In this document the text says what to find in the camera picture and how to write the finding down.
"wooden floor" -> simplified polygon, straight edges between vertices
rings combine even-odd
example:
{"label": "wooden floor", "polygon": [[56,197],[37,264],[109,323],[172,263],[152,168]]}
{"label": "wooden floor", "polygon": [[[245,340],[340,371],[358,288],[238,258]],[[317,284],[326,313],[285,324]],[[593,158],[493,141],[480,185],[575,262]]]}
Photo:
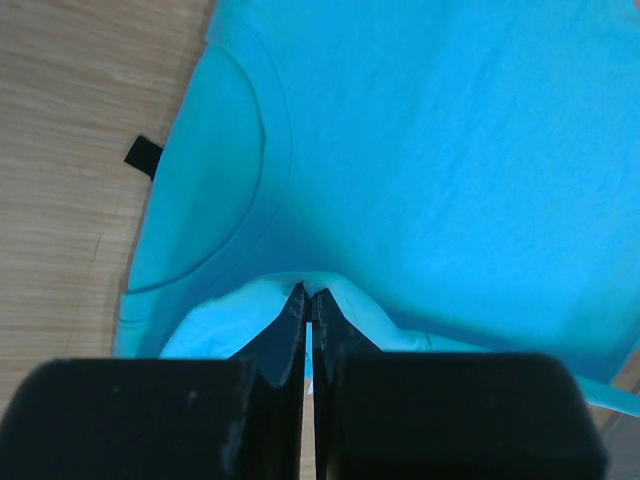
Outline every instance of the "wooden floor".
{"label": "wooden floor", "polygon": [[[166,139],[212,8],[0,2],[0,412],[36,364],[110,354],[150,186],[123,158]],[[618,384],[639,377],[636,358]]]}

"black tag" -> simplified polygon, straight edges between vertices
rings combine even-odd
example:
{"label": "black tag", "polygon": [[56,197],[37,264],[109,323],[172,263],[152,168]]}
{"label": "black tag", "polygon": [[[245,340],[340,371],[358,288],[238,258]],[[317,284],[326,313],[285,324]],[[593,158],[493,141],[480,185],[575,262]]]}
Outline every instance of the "black tag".
{"label": "black tag", "polygon": [[160,145],[156,145],[151,140],[142,135],[138,135],[129,153],[127,153],[124,163],[128,163],[132,167],[146,173],[149,175],[149,178],[153,180],[156,176],[161,155],[162,147]]}

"turquoise t-shirt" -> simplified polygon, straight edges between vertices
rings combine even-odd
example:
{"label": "turquoise t-shirt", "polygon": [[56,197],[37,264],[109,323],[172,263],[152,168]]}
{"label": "turquoise t-shirt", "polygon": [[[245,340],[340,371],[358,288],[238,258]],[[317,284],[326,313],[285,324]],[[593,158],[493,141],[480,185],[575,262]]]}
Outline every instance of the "turquoise t-shirt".
{"label": "turquoise t-shirt", "polygon": [[[192,309],[257,277],[332,272],[401,329],[616,375],[640,338],[632,0],[219,0],[207,40],[117,355],[157,356]],[[242,130],[194,152],[202,118]],[[212,187],[221,163],[242,188]]]}

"wood grain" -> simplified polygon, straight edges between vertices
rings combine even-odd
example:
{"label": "wood grain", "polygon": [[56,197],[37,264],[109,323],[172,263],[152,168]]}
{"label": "wood grain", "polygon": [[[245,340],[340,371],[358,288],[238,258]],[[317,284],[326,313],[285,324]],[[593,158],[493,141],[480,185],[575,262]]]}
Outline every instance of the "wood grain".
{"label": "wood grain", "polygon": [[[149,193],[123,163],[162,143],[211,0],[0,2],[0,412],[57,356],[108,356]],[[636,357],[618,379],[640,377]],[[313,475],[312,397],[302,468]],[[596,411],[599,425],[609,412]]]}

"t-shirt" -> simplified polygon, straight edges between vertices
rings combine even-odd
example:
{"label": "t-shirt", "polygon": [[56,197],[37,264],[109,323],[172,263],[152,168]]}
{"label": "t-shirt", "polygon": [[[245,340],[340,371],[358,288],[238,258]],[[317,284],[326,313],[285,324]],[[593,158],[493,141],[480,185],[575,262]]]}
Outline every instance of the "t-shirt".
{"label": "t-shirt", "polygon": [[[124,294],[117,355],[257,277],[331,272],[400,329],[616,375],[640,337],[632,0],[219,0],[207,41],[250,85],[259,183],[216,252]],[[151,204],[188,176],[164,163]],[[185,205],[216,196],[202,180]],[[132,277],[167,255],[154,225],[198,238],[206,209],[180,212],[150,206]]]}
{"label": "t-shirt", "polygon": [[[270,325],[285,307],[294,286],[304,278],[308,295],[326,289],[342,315],[385,352],[491,353],[478,345],[451,338],[399,329],[368,295],[347,279],[327,273],[288,273],[262,277],[242,288],[194,308],[181,322],[160,354],[163,359],[224,360],[239,352]],[[305,377],[313,378],[313,338],[307,328]],[[575,380],[592,405],[640,417],[640,397],[590,378]]]}

